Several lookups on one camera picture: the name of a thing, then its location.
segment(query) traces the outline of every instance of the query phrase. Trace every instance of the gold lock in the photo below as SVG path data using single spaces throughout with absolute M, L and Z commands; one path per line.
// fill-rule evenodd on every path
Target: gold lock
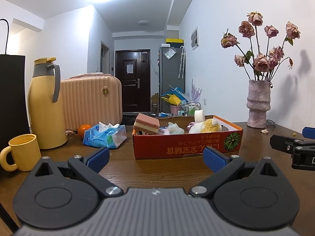
M 104 88 L 102 89 L 102 92 L 103 92 L 103 95 L 108 95 L 109 89 L 108 89 L 107 87 L 104 87 Z

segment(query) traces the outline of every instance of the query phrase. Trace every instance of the white wall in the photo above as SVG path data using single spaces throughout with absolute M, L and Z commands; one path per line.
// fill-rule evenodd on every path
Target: white wall
M 9 26 L 11 26 L 14 18 L 28 24 L 30 27 L 34 27 L 34 29 L 40 30 L 44 26 L 42 18 L 5 0 L 0 0 L 0 18 L 6 19 L 9 22 Z M 7 24 L 4 21 L 0 21 L 0 54 L 5 52 L 6 40 Z
M 25 90 L 28 93 L 34 60 L 57 58 L 61 78 L 67 79 L 87 72 L 89 31 L 93 6 L 69 11 L 45 21 L 42 31 L 24 29 L 10 36 L 8 50 L 12 55 L 25 55 Z
M 115 51 L 120 50 L 151 50 L 151 95 L 159 92 L 158 51 L 163 39 L 126 39 L 115 40 Z
M 230 121 L 247 121 L 248 77 L 243 68 L 234 63 L 234 55 L 240 54 L 237 47 L 223 49 L 220 40 L 223 32 L 237 36 L 240 46 L 248 50 L 248 39 L 238 32 L 247 13 L 258 11 L 263 15 L 263 26 L 258 36 L 261 49 L 267 49 L 267 37 L 263 28 L 273 25 L 279 35 L 270 40 L 270 45 L 282 45 L 288 21 L 297 25 L 301 38 L 291 47 L 285 44 L 284 53 L 294 61 L 292 70 L 284 62 L 273 79 L 271 111 L 267 118 L 301 132 L 305 126 L 315 126 L 315 0 L 193 0 L 180 25 L 180 36 L 187 45 L 187 89 L 191 79 L 202 88 L 206 114 L 216 114 Z M 193 30 L 198 26 L 200 47 L 190 47 Z M 253 42 L 254 53 L 257 44 Z
M 96 72 L 96 68 L 98 72 L 100 71 L 101 42 L 109 48 L 109 68 L 110 73 L 114 75 L 114 71 L 111 70 L 111 67 L 114 67 L 115 57 L 113 33 L 93 7 L 93 20 L 89 36 L 88 73 Z

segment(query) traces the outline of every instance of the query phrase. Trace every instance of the textured vase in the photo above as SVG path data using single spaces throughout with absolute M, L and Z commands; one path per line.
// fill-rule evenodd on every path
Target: textured vase
M 270 110 L 270 82 L 249 81 L 247 107 L 249 118 L 247 125 L 252 128 L 266 128 L 267 111 Z

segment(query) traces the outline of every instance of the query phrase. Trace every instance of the refrigerator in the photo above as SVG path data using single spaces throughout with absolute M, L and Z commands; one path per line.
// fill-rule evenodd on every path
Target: refrigerator
M 171 87 L 180 87 L 185 92 L 185 72 L 182 79 L 183 69 L 181 70 L 181 76 L 178 78 L 182 49 L 172 48 L 176 51 L 174 56 L 168 59 L 165 56 L 165 52 L 170 48 L 162 47 L 159 50 L 159 86 L 160 86 L 160 112 L 171 113 L 170 104 L 161 99 L 164 93 L 170 91 Z

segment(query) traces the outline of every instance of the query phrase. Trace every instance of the bottle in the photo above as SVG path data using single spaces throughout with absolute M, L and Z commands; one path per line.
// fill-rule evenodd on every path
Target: bottle
M 56 58 L 34 61 L 34 73 L 28 93 L 28 111 L 32 133 L 40 149 L 52 149 L 67 142 L 60 92 L 60 67 Z

